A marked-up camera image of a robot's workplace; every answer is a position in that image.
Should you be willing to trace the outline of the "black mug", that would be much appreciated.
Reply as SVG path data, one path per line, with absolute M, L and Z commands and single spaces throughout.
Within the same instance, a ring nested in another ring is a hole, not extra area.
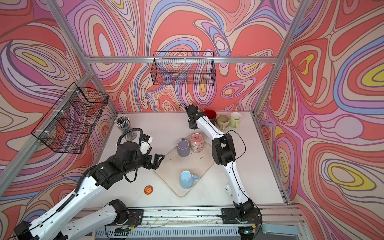
M 214 110 L 205 110 L 204 113 L 209 118 L 211 123 L 215 124 L 217 119 L 217 113 Z

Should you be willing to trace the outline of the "cream round mug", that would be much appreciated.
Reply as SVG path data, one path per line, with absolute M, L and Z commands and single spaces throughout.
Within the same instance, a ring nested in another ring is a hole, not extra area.
M 221 132 L 225 132 L 230 125 L 230 118 L 227 115 L 219 115 L 216 119 L 216 126 Z

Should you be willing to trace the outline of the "light blue mug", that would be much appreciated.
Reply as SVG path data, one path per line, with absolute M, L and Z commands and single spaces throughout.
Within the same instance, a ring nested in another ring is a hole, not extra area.
M 190 171 L 182 171 L 179 179 L 181 188 L 190 189 L 198 182 L 200 178 L 196 175 L 193 175 Z

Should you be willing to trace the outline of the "light green mug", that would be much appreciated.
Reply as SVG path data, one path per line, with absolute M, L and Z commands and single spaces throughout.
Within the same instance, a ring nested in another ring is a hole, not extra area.
M 238 112 L 230 114 L 230 126 L 231 128 L 237 128 L 242 120 L 242 115 Z

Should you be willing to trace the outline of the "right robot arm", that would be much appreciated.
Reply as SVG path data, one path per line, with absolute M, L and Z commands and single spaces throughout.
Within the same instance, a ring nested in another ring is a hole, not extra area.
M 219 130 L 204 112 L 195 105 L 183 107 L 188 115 L 189 128 L 199 129 L 211 140 L 212 156 L 226 174 L 236 210 L 236 219 L 244 222 L 253 214 L 255 204 L 246 193 L 236 165 L 236 150 L 231 134 Z

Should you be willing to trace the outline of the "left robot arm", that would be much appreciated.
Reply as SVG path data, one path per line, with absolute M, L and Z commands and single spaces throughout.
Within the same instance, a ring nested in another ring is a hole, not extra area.
M 86 170 L 75 189 L 53 208 L 32 222 L 23 221 L 15 229 L 18 240 L 78 240 L 86 234 L 109 224 L 124 225 L 129 219 L 127 206 L 119 199 L 101 210 L 73 220 L 89 202 L 104 193 L 127 173 L 140 168 L 156 170 L 164 155 L 151 155 L 147 142 L 125 142 L 106 161 Z

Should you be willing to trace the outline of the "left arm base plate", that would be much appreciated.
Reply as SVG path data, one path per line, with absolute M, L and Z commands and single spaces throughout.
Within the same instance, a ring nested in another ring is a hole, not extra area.
M 142 224 L 144 209 L 119 211 L 116 218 L 108 225 L 137 227 Z

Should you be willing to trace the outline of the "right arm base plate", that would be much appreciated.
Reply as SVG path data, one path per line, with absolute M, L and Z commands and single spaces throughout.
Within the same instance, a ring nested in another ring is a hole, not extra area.
M 222 219 L 223 224 L 252 224 L 259 225 L 263 222 L 260 209 L 254 208 L 249 215 L 240 219 L 235 208 L 222 208 L 221 214 L 217 215 Z

